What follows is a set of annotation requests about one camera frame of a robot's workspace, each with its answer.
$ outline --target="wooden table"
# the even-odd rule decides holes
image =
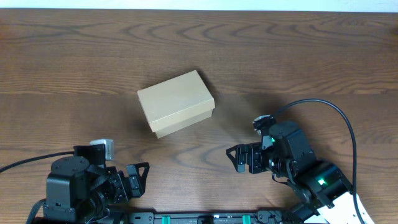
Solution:
[[[238,174],[225,149],[259,141],[252,120],[302,98],[348,115],[358,141],[358,193],[376,223],[398,219],[397,14],[128,10],[0,10],[0,166],[115,140],[116,160],[147,161],[131,206],[164,211],[289,207],[270,173]],[[213,117],[162,139],[137,90],[198,70]],[[309,103],[301,124],[318,157],[351,179],[345,123]],[[45,198],[46,159],[0,174],[0,223],[22,223]]]

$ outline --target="cardboard box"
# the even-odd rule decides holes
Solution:
[[[137,92],[152,132],[158,138],[211,117],[214,99],[197,71]]]

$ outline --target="green led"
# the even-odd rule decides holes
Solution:
[[[326,184],[325,180],[323,180],[323,179],[318,180],[318,183],[319,183],[320,185]]]

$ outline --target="box lid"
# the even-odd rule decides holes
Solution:
[[[137,92],[152,132],[215,108],[197,71]]]

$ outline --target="green strip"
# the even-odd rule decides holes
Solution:
[[[251,224],[250,215],[242,215],[243,224]]]
[[[170,224],[170,217],[162,217],[162,224]]]

